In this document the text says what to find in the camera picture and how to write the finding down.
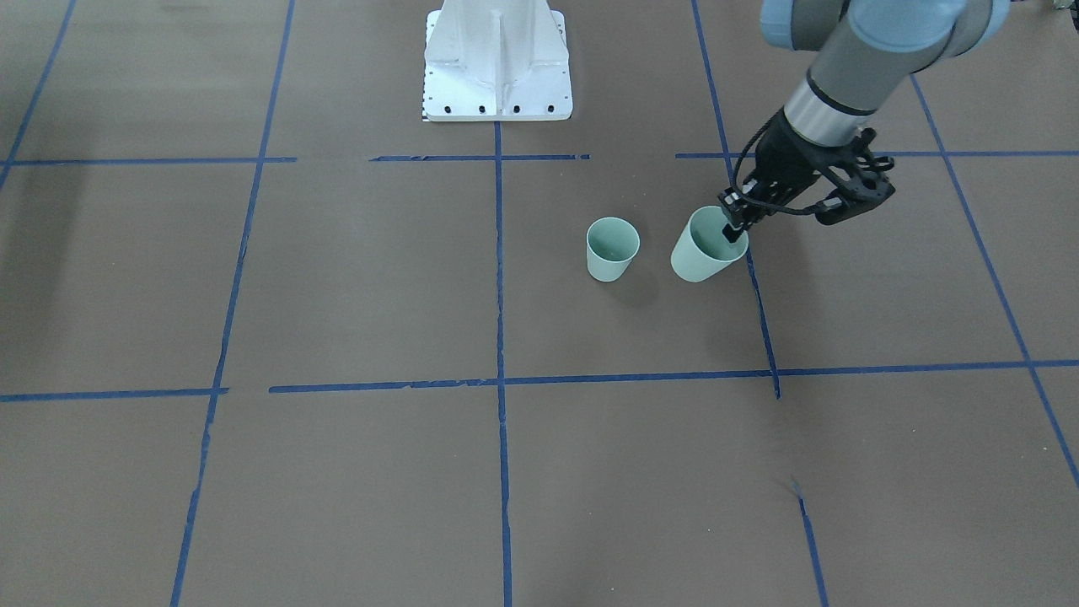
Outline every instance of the white bracket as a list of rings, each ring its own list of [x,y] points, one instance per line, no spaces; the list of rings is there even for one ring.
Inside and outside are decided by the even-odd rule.
[[[423,118],[565,120],[565,17],[547,0],[446,0],[427,15]]]

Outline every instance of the cup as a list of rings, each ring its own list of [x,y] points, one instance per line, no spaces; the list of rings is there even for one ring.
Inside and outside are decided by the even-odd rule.
[[[700,281],[741,259],[749,248],[749,233],[727,242],[723,227],[729,223],[721,206],[701,206],[689,216],[671,251],[671,267],[682,279]]]
[[[588,226],[588,273],[600,281],[612,281],[626,271],[641,248],[633,225],[618,217],[603,217]]]

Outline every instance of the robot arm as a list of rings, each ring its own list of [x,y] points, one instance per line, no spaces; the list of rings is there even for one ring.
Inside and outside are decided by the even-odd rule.
[[[749,141],[756,165],[720,195],[734,242],[763,218],[815,215],[833,224],[880,205],[896,188],[890,157],[870,151],[865,124],[911,73],[993,36],[1009,0],[765,0],[761,25],[776,46],[819,51],[790,100]],[[835,189],[789,208],[821,176]]]

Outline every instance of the white mounting plate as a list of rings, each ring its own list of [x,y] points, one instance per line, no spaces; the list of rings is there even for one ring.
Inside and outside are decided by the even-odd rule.
[[[428,42],[440,13],[432,11],[427,15]],[[559,11],[551,11],[550,14],[565,43],[565,16]],[[510,85],[506,107],[496,110],[495,105],[495,93],[490,86],[464,78],[459,69],[426,65],[423,119],[432,122],[565,120],[573,113],[569,66],[533,66],[528,75]]]

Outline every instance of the upright cup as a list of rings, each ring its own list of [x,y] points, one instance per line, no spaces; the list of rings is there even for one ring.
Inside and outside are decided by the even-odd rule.
[[[682,279],[700,281],[741,259],[749,248],[749,233],[733,244],[723,235],[726,212],[720,206],[702,206],[689,216],[671,252],[671,267]]]
[[[612,281],[626,271],[641,248],[633,225],[618,217],[603,217],[588,226],[588,273],[600,281]]]

